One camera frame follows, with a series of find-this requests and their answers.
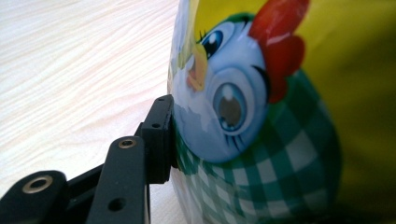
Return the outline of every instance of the cartoon illustration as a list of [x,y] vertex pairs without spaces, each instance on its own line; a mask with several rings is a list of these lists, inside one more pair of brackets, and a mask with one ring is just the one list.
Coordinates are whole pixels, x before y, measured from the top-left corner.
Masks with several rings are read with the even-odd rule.
[[284,97],[285,78],[303,60],[304,42],[293,31],[307,6],[270,1],[256,16],[221,22],[192,48],[173,95],[178,130],[196,156],[229,161],[256,138],[268,104]]
[[181,23],[185,39],[170,69],[174,177],[191,217],[281,223],[321,214],[334,201],[340,147],[301,68],[305,45],[295,34],[308,3],[269,0],[256,15],[237,13],[192,42]]

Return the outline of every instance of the black plastic mount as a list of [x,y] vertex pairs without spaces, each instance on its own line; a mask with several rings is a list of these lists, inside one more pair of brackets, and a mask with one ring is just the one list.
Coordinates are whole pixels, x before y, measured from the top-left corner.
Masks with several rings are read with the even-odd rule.
[[149,184],[176,167],[173,98],[155,100],[134,136],[114,141],[106,161],[66,181],[43,171],[18,181],[0,201],[0,223],[150,223]]

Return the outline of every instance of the white wooden table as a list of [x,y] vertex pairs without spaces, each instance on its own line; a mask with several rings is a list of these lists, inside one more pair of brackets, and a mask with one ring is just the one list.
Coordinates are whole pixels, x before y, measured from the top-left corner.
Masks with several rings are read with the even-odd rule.
[[[103,163],[166,94],[177,0],[0,1],[0,197],[42,170]],[[183,223],[171,183],[152,223]]]

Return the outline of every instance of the plastic packaging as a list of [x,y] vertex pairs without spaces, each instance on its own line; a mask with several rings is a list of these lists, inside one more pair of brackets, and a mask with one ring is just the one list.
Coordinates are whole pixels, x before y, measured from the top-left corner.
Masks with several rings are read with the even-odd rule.
[[180,1],[168,91],[189,223],[396,218],[395,11]]

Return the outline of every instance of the green checkered pattern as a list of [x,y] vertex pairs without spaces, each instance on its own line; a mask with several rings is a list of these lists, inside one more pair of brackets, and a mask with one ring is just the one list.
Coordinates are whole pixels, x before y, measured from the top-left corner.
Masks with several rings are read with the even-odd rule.
[[256,140],[236,159],[203,161],[179,134],[177,151],[178,178],[204,223],[279,223],[320,213],[341,172],[332,121],[302,71],[288,78],[288,95],[270,105]]

